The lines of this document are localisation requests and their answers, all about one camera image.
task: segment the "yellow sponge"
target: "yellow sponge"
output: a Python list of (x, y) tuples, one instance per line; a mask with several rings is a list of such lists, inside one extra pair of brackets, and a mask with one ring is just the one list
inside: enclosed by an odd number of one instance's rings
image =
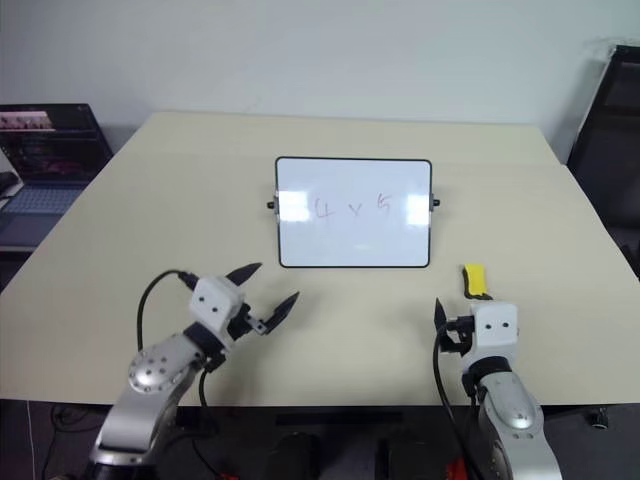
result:
[(484, 275), (484, 265), (465, 263), (462, 269), (464, 278), (464, 296), (476, 300), (493, 300), (488, 293), (487, 281)]

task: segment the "white wall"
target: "white wall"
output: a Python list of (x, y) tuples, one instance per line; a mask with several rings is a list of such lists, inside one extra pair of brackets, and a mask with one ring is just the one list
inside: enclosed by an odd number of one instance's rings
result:
[(0, 0), (0, 101), (533, 123), (561, 159), (638, 0)]

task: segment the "floor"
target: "floor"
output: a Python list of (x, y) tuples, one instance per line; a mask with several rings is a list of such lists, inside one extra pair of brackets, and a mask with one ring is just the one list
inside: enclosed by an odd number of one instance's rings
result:
[[(51, 405), (42, 402), (0, 401), (0, 478), (50, 479), (56, 474), (80, 475), (86, 465), (97, 429), (83, 433), (58, 433), (45, 476), (44, 459), (52, 437)], [(85, 415), (74, 429), (100, 425), (106, 407), (71, 407), (76, 418)], [(466, 409), (457, 413), (461, 418)], [(565, 480), (638, 479), (640, 455), (640, 405), (612, 406), (610, 427), (591, 427), (581, 413), (549, 414), (545, 426)], [(29, 416), (33, 439), (30, 446)], [(178, 433), (192, 431), (202, 412), (181, 409)], [(368, 409), (211, 408), (210, 425), (219, 433), (197, 441), (203, 456), (218, 471), (241, 479), (260, 479), (269, 452), (283, 436), (303, 431), (320, 439), (322, 480), (373, 480), (375, 452), (380, 439), (412, 432), (428, 445), (424, 479), (444, 478), (443, 465), (457, 455), (455, 443), (441, 408), (388, 407)], [(474, 448), (482, 451), (473, 434)], [(176, 442), (158, 466), (161, 478), (211, 479), (213, 475), (195, 455), (190, 439)]]

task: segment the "cable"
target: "cable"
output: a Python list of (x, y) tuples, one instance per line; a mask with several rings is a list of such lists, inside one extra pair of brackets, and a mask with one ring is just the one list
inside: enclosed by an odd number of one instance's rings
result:
[(469, 405), (469, 412), (467, 413), (467, 419), (464, 422), (464, 438), (469, 441), (469, 436), (471, 435), (471, 425), (473, 423), (473, 418), (475, 417), (476, 410), (476, 397), (471, 397), (471, 404)]
[(436, 339), (433, 344), (433, 376), (436, 380), (436, 387), (438, 387), (438, 394), (440, 395), (440, 400), (442, 401), (442, 406), (447, 413), (447, 417), (449, 417), (449, 422), (451, 423), (451, 427), (453, 428), (453, 433), (455, 434), (456, 440), (460, 445), (460, 450), (462, 450), (462, 458), (464, 459), (464, 463), (467, 466), (467, 470), (472, 470), (474, 475), (479, 480), (484, 480), (484, 476), (482, 475), (478, 464), (475, 462), (471, 453), (469, 452), (469, 447), (467, 446), (467, 442), (464, 439), (462, 433), (460, 432), (458, 425), (456, 424), (456, 419), (453, 416), (453, 410), (451, 409), (451, 403), (449, 402), (449, 397), (447, 397), (447, 392), (444, 390), (444, 385), (442, 383), (442, 377), (440, 375), (440, 340), (446, 334), (446, 325), (442, 325), (438, 328), (438, 332), (436, 333)]
[(62, 406), (59, 413), (56, 413), (56, 407), (59, 407), (58, 404), (51, 405), (51, 410), (49, 411), (49, 421), (51, 422), (51, 426), (53, 427), (53, 435), (51, 436), (51, 441), (49, 442), (49, 447), (47, 448), (47, 453), (44, 457), (44, 463), (42, 465), (42, 470), (40, 471), (40, 479), (46, 480), (47, 467), (49, 466), (49, 462), (53, 456), (53, 451), (55, 447), (56, 440), (58, 438), (58, 433), (86, 433), (92, 430), (97, 430), (102, 425), (93, 425), (91, 427), (83, 427), (83, 428), (65, 428), (73, 425), (77, 425), (89, 414), (88, 410), (85, 410), (78, 416), (77, 418), (68, 420), (70, 417), (70, 409), (66, 406)]
[(144, 289), (144, 293), (140, 297), (140, 302), (138, 303), (138, 316), (136, 319), (136, 338), (138, 340), (138, 351), (141, 351), (144, 348), (144, 345), (142, 343), (142, 314), (144, 313), (144, 304), (147, 303), (147, 297), (151, 293), (151, 290), (153, 290), (153, 287), (155, 287), (160, 280), (162, 280), (164, 277), (168, 277), (169, 275), (178, 275), (179, 273), (180, 270), (165, 270), (156, 278), (151, 280), (151, 283), (147, 285), (147, 288)]
[(198, 445), (196, 445), (196, 439), (193, 438), (191, 439), (191, 446), (193, 447), (193, 451), (196, 453), (196, 455), (198, 456), (198, 458), (200, 459), (200, 461), (207, 467), (207, 469), (213, 473), (213, 478), (224, 478), (222, 475), (220, 475), (220, 473), (218, 473), (218, 471), (213, 468), (213, 465), (211, 465), (206, 458), (204, 458), (204, 455), (202, 455), (202, 452), (200, 452), (200, 450), (198, 449)]
[(193, 291), (193, 289), (196, 288), (196, 283), (198, 283), (198, 280), (200, 280), (200, 278), (197, 275), (191, 272), (187, 272), (185, 270), (176, 270), (175, 268), (172, 268), (170, 270), (165, 270), (156, 278), (151, 280), (151, 283), (149, 283), (149, 285), (147, 285), (147, 288), (144, 289), (144, 292), (140, 297), (140, 302), (138, 303), (138, 315), (136, 318), (136, 338), (138, 341), (138, 351), (141, 351), (144, 348), (144, 344), (142, 342), (142, 314), (144, 313), (144, 305), (145, 303), (147, 303), (147, 297), (151, 293), (151, 290), (153, 290), (153, 288), (158, 284), (160, 280), (162, 280), (164, 277), (167, 277), (173, 274), (177, 275), (178, 278), (182, 280), (182, 282), (191, 291)]
[(36, 480), (36, 449), (33, 446), (33, 425), (31, 424), (31, 406), (27, 400), (27, 421), (29, 422), (29, 445), (31, 445), (31, 478)]
[(207, 371), (203, 370), (200, 374), (200, 381), (198, 382), (198, 397), (200, 397), (200, 406), (202, 408), (207, 408), (207, 399), (204, 396), (204, 381), (207, 377)]

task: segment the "handwritten number 5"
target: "handwritten number 5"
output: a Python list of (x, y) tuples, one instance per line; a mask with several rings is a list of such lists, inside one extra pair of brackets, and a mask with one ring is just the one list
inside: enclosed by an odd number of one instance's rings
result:
[(391, 209), (391, 205), (389, 205), (387, 200), (389, 200), (390, 198), (391, 198), (391, 195), (382, 195), (381, 193), (378, 194), (378, 208), (384, 208), (387, 211), (387, 213), (389, 213), (389, 210)]

